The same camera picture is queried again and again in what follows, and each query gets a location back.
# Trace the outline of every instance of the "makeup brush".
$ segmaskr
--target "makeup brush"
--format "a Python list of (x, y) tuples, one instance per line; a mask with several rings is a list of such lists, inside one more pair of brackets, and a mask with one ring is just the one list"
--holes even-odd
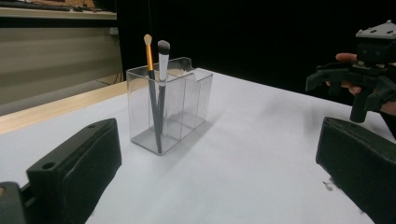
[(160, 92), (158, 93), (158, 114), (160, 118), (160, 130), (163, 132), (163, 111), (165, 104), (165, 85), (168, 70), (169, 50), (171, 45), (165, 40), (158, 41), (158, 52), (160, 59)]
[(148, 77), (151, 79), (148, 81), (149, 87), (149, 95), (151, 101), (151, 110), (152, 110), (152, 120), (154, 122), (154, 132), (155, 132), (155, 141), (157, 143), (158, 153), (161, 154), (163, 152), (162, 144), (161, 144), (161, 124), (160, 117), (158, 114), (157, 108), (157, 97), (155, 91), (155, 76), (154, 76), (154, 66), (152, 64), (152, 55), (151, 55), (151, 35), (145, 35), (144, 40), (146, 43), (146, 54), (148, 58)]

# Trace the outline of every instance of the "transparent plastic container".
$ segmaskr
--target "transparent plastic container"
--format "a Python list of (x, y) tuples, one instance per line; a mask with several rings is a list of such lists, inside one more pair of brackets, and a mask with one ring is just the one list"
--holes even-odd
[(213, 74), (192, 68), (189, 58), (170, 60), (166, 81), (158, 68), (155, 80), (147, 66), (126, 75), (131, 141), (163, 155), (205, 122)]

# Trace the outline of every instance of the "black background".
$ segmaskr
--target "black background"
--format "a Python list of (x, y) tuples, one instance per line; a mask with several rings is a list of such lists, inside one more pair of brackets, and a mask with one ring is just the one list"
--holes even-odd
[(396, 20), (384, 1), (118, 1), (124, 71), (147, 63), (143, 37), (171, 45), (170, 59), (189, 57), (193, 67), (351, 105), (343, 90), (329, 96), (326, 85), (305, 91), (317, 65), (355, 52), (359, 29)]

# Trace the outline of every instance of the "white table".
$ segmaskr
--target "white table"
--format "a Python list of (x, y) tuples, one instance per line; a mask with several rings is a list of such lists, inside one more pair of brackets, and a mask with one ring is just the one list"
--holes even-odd
[[(116, 118), (122, 166), (88, 223), (373, 223), (315, 162), (325, 117), (350, 106), (214, 74), (206, 123), (162, 157), (130, 142), (127, 96), (0, 135), (0, 182), (88, 124)], [(360, 124), (393, 141), (374, 112)]]

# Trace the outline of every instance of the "brush bristles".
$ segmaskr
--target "brush bristles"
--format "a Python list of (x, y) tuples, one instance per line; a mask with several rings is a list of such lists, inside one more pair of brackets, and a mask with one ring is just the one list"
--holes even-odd
[(170, 49), (171, 49), (171, 45), (167, 41), (165, 40), (158, 41), (158, 52), (161, 55), (168, 55)]
[(145, 39), (146, 45), (150, 45), (151, 44), (151, 40), (152, 40), (151, 35), (145, 35), (144, 39)]

